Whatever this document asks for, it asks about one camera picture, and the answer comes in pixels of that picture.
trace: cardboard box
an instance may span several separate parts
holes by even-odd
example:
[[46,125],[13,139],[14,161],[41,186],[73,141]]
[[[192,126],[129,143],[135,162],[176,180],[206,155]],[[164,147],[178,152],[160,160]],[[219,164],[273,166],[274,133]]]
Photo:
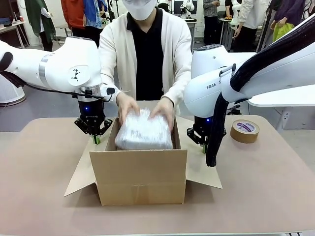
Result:
[[184,203],[187,150],[181,150],[177,125],[173,150],[117,150],[119,120],[112,124],[105,151],[91,151],[102,205]]
[[186,179],[222,188],[216,168],[207,167],[202,148],[187,135],[193,121],[177,117],[173,150],[117,150],[119,122],[94,145],[89,140],[65,196],[96,184],[101,204],[184,203]]

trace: bubble wrap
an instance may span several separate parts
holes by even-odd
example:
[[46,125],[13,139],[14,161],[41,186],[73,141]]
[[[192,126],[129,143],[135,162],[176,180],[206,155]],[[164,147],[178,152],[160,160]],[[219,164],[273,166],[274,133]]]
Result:
[[129,112],[116,136],[116,146],[123,150],[173,149],[166,119],[161,115],[148,119],[149,115],[147,109],[141,110],[139,116]]

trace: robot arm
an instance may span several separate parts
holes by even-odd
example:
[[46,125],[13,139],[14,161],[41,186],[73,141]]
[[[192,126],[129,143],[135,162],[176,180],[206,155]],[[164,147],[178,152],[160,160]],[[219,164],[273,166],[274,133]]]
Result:
[[238,16],[239,16],[239,12],[241,10],[241,4],[238,3],[237,0],[232,0],[232,10],[234,12],[234,15],[233,15],[233,20],[232,20],[232,23],[237,23],[238,22]]
[[193,128],[201,138],[192,133],[188,135],[195,137],[195,142],[209,146],[208,166],[216,165],[229,103],[270,91],[315,84],[314,42],[313,15],[257,54],[228,53],[221,45],[206,46],[194,53],[192,80],[185,89],[184,102],[195,116]]
[[181,15],[187,15],[190,17],[190,11],[194,11],[195,6],[192,3],[192,0],[184,0],[183,4],[181,5]]
[[17,49],[0,41],[0,74],[16,87],[70,94],[79,101],[75,124],[98,139],[110,126],[104,104],[116,93],[102,82],[98,50],[91,40],[68,37],[55,52]]

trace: table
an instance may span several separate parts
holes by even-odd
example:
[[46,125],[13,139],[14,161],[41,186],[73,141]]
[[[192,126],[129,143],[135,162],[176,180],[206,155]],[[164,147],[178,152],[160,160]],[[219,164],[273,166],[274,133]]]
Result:
[[25,21],[20,21],[20,22],[12,23],[11,26],[4,27],[4,28],[0,29],[0,34],[1,34],[1,33],[4,33],[4,32],[7,32],[7,31],[16,30],[16,33],[17,33],[17,35],[18,35],[21,48],[24,48],[24,44],[23,44],[23,42],[22,42],[21,35],[20,35],[19,30],[18,30],[18,28],[17,28],[18,26],[21,26],[21,25],[24,24],[24,23],[25,23]]
[[248,100],[248,103],[255,107],[284,107],[276,127],[276,130],[281,132],[289,119],[293,107],[315,106],[314,91],[315,85],[288,88],[254,96]]
[[69,33],[72,34],[72,30],[69,29],[68,24],[63,24],[63,25],[57,26],[56,28],[61,29],[61,30],[64,30],[65,35],[66,35],[67,37],[69,37]]
[[223,34],[224,34],[224,28],[226,27],[228,22],[231,22],[231,20],[226,20],[225,18],[218,18],[219,21],[222,21],[222,30],[221,30],[221,36],[220,36],[220,44],[223,42]]
[[186,23],[189,27],[189,30],[190,30],[190,34],[191,34],[190,50],[191,50],[191,52],[193,52],[193,46],[195,43],[195,28],[196,28],[197,21],[187,21],[187,20],[185,20],[185,21],[186,21]]
[[[230,127],[250,119],[254,144]],[[30,122],[0,154],[0,234],[119,235],[299,232],[315,229],[315,176],[259,116],[227,116],[218,153],[223,189],[187,183],[183,205],[104,206],[91,185],[63,197],[89,136],[74,118]]]

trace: dark pants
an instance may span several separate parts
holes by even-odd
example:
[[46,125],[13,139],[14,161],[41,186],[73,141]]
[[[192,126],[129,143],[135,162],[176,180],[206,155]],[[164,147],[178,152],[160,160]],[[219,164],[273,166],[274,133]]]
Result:
[[85,28],[72,27],[72,35],[74,37],[86,38],[87,32],[86,32]]
[[234,52],[245,53],[252,52],[252,45],[255,42],[257,29],[242,27],[242,30],[234,40]]
[[42,32],[39,34],[40,38],[41,38],[41,42],[44,46],[44,50],[47,52],[52,52],[53,50],[53,41],[51,41],[50,43],[47,41],[47,37],[45,32]]
[[218,18],[216,16],[205,16],[204,43],[206,45],[218,42]]
[[102,29],[98,29],[92,26],[86,26],[86,38],[93,40],[97,47],[99,47],[99,35],[102,32]]

